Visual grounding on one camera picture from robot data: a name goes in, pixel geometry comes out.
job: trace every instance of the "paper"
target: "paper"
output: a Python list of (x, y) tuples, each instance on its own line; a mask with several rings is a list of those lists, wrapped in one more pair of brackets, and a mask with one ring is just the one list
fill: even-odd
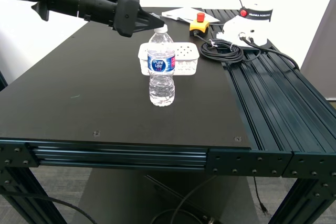
[(191, 23), (197, 18), (197, 13), (204, 13), (205, 20), (209, 21), (209, 23), (219, 22), (219, 19), (214, 18), (213, 16), (206, 14), (205, 12), (201, 12), (200, 10), (192, 9), (189, 7), (183, 7), (175, 10), (170, 10), (168, 12), (163, 12), (162, 16), (171, 18), (174, 20), (184, 20), (188, 23)]

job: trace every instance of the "bottle cap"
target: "bottle cap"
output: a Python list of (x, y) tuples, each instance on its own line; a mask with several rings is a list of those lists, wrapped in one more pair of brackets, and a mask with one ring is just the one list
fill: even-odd
[(164, 34), (164, 33), (168, 32), (168, 27), (167, 27), (166, 24), (164, 24), (163, 27), (154, 29), (154, 32), (156, 32), (158, 34)]

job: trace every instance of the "red button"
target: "red button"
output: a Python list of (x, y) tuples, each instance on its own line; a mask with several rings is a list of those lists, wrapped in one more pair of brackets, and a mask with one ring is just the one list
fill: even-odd
[(203, 22), (205, 17), (205, 13), (197, 13), (197, 22)]
[(240, 11), (240, 15), (241, 15), (242, 17), (246, 17), (246, 16), (247, 16), (247, 11), (246, 11), (246, 10), (241, 10), (241, 11)]

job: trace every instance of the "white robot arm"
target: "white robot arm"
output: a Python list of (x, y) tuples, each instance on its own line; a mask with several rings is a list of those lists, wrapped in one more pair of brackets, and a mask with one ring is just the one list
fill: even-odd
[(252, 37), (255, 44), (267, 43), (268, 26), (271, 20), (274, 0), (247, 0), (239, 15), (226, 22), (220, 38), (238, 46), (249, 47), (240, 37)]

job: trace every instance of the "table leg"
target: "table leg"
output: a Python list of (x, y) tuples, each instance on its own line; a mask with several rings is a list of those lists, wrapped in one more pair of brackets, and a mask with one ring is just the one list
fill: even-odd
[(312, 224), (335, 201), (335, 182), (296, 180), (269, 224)]
[[(29, 168), (3, 168), (2, 190), (47, 195)], [(7, 201), (29, 224), (66, 224), (52, 202), (40, 199), (7, 197)]]

